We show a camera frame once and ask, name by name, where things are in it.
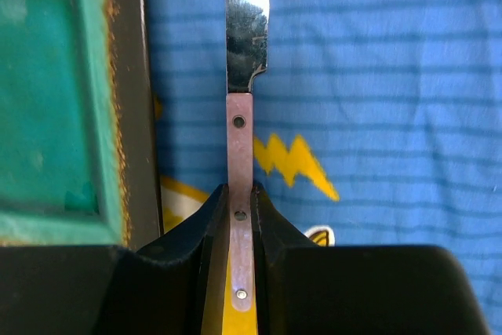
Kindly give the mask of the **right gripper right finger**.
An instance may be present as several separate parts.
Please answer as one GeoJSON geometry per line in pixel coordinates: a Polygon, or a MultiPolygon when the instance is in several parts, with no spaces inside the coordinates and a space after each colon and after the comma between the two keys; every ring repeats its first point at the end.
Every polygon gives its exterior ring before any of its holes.
{"type": "Polygon", "coordinates": [[[261,334],[487,334],[460,262],[438,246],[319,246],[251,194],[261,334]]]}

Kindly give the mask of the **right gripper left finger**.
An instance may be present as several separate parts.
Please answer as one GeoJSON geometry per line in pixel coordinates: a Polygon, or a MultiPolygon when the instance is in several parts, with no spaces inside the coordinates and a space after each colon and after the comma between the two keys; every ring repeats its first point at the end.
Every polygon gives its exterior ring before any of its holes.
{"type": "Polygon", "coordinates": [[[4,334],[219,334],[228,188],[138,251],[120,246],[1,250],[4,334]]]}

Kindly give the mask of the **green square ceramic plate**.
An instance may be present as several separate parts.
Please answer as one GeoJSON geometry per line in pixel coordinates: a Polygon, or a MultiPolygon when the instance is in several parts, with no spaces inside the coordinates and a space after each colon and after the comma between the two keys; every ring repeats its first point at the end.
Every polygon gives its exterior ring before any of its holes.
{"type": "Polygon", "coordinates": [[[162,230],[144,0],[1,0],[1,242],[162,230]]]}

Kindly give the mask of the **blue yellow cartoon placemat cloth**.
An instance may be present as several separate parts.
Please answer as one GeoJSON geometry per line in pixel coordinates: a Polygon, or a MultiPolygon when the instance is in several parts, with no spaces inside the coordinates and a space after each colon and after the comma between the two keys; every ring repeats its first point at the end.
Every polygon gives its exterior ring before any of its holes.
{"type": "MultiPolygon", "coordinates": [[[[270,0],[255,177],[323,246],[428,243],[501,331],[501,0],[270,0]]],[[[164,228],[227,178],[224,0],[147,0],[164,228]]]]}

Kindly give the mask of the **pink handled knife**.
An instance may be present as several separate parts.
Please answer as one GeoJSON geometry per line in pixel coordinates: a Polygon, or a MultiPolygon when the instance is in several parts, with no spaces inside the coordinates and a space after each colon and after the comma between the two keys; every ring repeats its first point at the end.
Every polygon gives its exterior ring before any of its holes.
{"type": "Polygon", "coordinates": [[[253,81],[267,70],[270,0],[225,0],[231,304],[253,306],[253,81]]]}

